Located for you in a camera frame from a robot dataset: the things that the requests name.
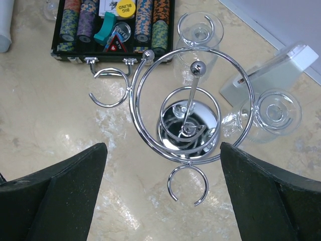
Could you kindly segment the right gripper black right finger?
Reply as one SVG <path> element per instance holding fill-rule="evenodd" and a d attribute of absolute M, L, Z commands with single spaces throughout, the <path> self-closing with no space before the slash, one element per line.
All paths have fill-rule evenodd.
<path fill-rule="evenodd" d="M 320 240 L 320 182 L 223 142 L 221 165 L 242 240 Z"/>

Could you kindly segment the chrome wine glass rack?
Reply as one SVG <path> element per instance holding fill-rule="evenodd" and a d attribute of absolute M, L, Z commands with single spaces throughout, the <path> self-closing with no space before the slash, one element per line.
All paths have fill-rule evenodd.
<path fill-rule="evenodd" d="M 140 95 L 150 73 L 167 58 L 190 51 L 190 48 L 183 47 L 159 59 L 155 59 L 152 50 L 144 51 L 142 62 L 133 78 L 125 80 L 126 92 L 123 99 L 129 100 L 132 121 L 149 147 L 166 159 L 179 162 L 180 169 L 199 171 L 200 165 L 220 159 L 219 155 L 208 157 L 208 154 L 217 146 L 223 119 L 217 100 L 208 91 L 199 87 L 199 80 L 206 73 L 204 62 L 195 61 L 191 64 L 190 70 L 194 77 L 191 85 L 180 87 L 172 92 L 172 95 L 175 95 L 188 90 L 190 92 L 188 99 L 171 105 L 162 103 L 158 119 L 158 139 L 154 139 L 146 130 L 140 114 Z M 250 114 L 244 131 L 234 143 L 234 146 L 238 146 L 247 137 L 254 120 L 255 94 L 245 70 L 233 58 L 215 49 L 208 52 L 232 64 L 243 77 L 248 88 Z"/>

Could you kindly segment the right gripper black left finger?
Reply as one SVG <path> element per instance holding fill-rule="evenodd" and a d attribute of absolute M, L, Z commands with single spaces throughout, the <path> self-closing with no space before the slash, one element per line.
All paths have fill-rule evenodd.
<path fill-rule="evenodd" d="M 1 176 L 1 240 L 87 240 L 106 159 L 97 143 L 27 176 Z"/>

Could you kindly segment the black poker chip case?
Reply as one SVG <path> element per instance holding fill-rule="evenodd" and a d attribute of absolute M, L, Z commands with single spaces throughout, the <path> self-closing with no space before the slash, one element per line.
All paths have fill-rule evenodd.
<path fill-rule="evenodd" d="M 76 39 L 73 42 L 66 42 L 60 38 L 60 28 L 63 17 L 65 1 L 59 1 L 59 8 L 57 14 L 57 20 L 55 24 L 54 36 L 51 47 L 51 56 L 60 61 L 75 61 L 75 62 L 85 62 L 90 58 L 96 58 L 101 62 L 120 62 L 120 61 L 129 61 L 133 59 L 135 61 L 140 61 L 142 54 L 146 50 L 151 49 L 151 38 L 152 38 L 152 26 L 153 26 L 153 8 L 152 8 L 152 17 L 151 17 L 151 36 L 150 40 L 147 43 L 140 43 L 134 37 L 134 28 L 135 28 L 135 17 L 130 19 L 123 19 L 116 16 L 116 23 L 126 22 L 131 27 L 131 37 L 126 42 L 123 42 L 124 46 L 127 49 L 126 53 L 121 52 L 104 52 L 105 45 L 100 45 L 94 40 L 94 35 L 100 30 L 104 18 L 99 16 L 99 9 L 97 10 L 97 16 L 94 23 L 93 37 L 90 43 L 83 43 Z M 174 41 L 174 23 L 175 23 L 175 1 L 170 1 L 170 22 L 168 24 L 168 46 L 165 54 L 169 53 L 173 49 Z M 155 58 L 160 58 L 163 55 L 155 54 Z"/>

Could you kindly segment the brown orange chip stack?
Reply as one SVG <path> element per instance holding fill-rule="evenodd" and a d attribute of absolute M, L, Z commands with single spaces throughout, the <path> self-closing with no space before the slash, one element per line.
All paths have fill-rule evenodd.
<path fill-rule="evenodd" d="M 164 21 L 167 25 L 170 22 L 170 1 L 155 0 L 153 2 L 153 23 Z"/>

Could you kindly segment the teal dealer block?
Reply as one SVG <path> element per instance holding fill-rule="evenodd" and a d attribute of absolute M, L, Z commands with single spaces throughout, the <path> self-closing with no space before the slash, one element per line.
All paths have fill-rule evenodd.
<path fill-rule="evenodd" d="M 100 45 L 106 45 L 116 23 L 116 16 L 113 13 L 105 12 L 102 26 L 98 33 L 94 35 L 94 40 Z"/>

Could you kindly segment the purple white chip stack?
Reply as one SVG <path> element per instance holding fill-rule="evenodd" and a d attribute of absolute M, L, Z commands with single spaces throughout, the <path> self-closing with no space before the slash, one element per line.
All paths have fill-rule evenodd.
<path fill-rule="evenodd" d="M 82 1 L 77 29 L 79 41 L 83 43 L 91 42 L 98 9 L 99 1 Z"/>

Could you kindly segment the dark green chip stack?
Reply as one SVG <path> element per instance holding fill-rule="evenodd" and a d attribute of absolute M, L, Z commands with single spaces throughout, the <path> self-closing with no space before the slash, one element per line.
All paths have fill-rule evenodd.
<path fill-rule="evenodd" d="M 73 42 L 77 36 L 79 13 L 74 10 L 63 10 L 60 28 L 60 38 L 66 42 Z"/>

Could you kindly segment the clear dealer button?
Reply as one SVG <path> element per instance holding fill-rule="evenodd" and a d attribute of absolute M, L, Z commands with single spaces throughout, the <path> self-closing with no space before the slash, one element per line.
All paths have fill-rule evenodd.
<path fill-rule="evenodd" d="M 126 42 L 131 37 L 131 27 L 126 22 L 116 23 L 113 31 L 121 36 L 123 42 Z"/>

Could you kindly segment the white playing card box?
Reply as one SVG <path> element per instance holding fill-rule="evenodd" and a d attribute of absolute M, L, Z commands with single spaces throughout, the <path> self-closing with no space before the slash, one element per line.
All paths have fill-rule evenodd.
<path fill-rule="evenodd" d="M 117 16 L 116 6 L 118 0 L 100 0 L 99 1 L 99 16 L 104 17 L 106 12 L 112 13 Z"/>

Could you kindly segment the yellow big blind button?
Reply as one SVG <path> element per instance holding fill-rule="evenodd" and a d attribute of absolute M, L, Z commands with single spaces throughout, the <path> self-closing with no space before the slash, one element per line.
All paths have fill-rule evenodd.
<path fill-rule="evenodd" d="M 133 0 L 121 0 L 116 5 L 116 13 L 119 18 L 130 19 L 134 17 L 136 4 Z"/>

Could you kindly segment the white grey handheld tool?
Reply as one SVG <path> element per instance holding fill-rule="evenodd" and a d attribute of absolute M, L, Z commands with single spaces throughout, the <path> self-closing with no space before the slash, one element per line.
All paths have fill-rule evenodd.
<path fill-rule="evenodd" d="M 11 23 L 14 9 L 14 0 L 1 0 L 1 53 L 6 52 L 11 43 Z"/>

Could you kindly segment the red triangle all-in button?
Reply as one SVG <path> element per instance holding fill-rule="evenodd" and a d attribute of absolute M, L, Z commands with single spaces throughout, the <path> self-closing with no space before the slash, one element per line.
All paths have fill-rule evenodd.
<path fill-rule="evenodd" d="M 122 42 L 122 37 L 119 34 L 111 36 L 105 45 L 104 52 L 126 53 L 127 49 Z"/>

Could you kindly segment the red brown chip stack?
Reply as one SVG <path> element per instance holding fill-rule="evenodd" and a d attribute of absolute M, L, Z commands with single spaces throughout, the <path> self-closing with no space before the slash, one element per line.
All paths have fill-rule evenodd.
<path fill-rule="evenodd" d="M 65 0 L 64 10 L 72 10 L 80 13 L 81 3 L 81 0 Z"/>

